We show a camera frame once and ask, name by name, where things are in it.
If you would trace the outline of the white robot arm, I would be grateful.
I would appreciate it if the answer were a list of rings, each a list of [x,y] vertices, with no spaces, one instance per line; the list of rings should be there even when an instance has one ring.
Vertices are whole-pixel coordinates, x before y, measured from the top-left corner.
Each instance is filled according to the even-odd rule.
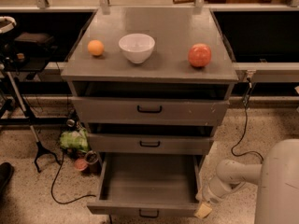
[[[196,194],[194,215],[207,217],[215,204],[247,183],[257,186],[254,224],[299,224],[299,140],[276,143],[261,164],[219,162]]]

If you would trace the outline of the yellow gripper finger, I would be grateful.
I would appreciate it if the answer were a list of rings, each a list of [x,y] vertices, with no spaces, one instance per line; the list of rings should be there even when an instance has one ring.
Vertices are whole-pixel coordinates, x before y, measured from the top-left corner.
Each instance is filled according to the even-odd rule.
[[[198,218],[206,218],[212,212],[212,206],[209,203],[201,202],[194,215]]]

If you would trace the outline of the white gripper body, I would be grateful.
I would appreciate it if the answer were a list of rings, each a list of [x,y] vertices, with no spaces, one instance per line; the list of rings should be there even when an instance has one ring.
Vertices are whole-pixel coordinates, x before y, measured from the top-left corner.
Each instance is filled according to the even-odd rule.
[[[210,204],[220,203],[233,191],[232,187],[221,181],[217,176],[212,177],[202,190],[203,200]]]

